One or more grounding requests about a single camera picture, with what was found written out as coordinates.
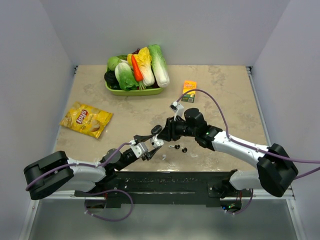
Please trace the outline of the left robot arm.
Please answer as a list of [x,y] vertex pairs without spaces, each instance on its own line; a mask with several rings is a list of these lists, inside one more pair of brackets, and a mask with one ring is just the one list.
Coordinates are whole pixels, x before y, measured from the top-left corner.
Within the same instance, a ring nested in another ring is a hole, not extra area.
[[56,151],[23,170],[26,191],[32,200],[41,200],[55,192],[80,191],[99,196],[104,190],[103,181],[110,181],[138,159],[150,160],[163,145],[157,135],[134,136],[127,143],[129,149],[111,149],[96,162],[79,161]]

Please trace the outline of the white earbud charging case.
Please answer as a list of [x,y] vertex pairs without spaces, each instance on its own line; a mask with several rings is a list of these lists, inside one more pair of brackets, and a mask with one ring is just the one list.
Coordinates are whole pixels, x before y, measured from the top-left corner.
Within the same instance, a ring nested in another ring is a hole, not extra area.
[[150,139],[150,143],[153,146],[153,148],[160,148],[164,145],[164,141],[162,139],[158,139],[156,136],[153,136]]

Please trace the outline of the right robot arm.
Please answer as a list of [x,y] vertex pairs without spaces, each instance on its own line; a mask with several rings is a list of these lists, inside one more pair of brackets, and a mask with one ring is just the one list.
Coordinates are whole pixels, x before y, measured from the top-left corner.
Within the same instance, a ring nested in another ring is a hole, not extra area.
[[167,118],[157,137],[166,142],[193,137],[205,149],[228,154],[254,167],[254,171],[236,170],[216,186],[217,191],[230,197],[243,189],[263,189],[280,198],[298,175],[297,167],[281,145],[260,145],[227,135],[221,128],[207,124],[197,108],[187,109],[184,117]]

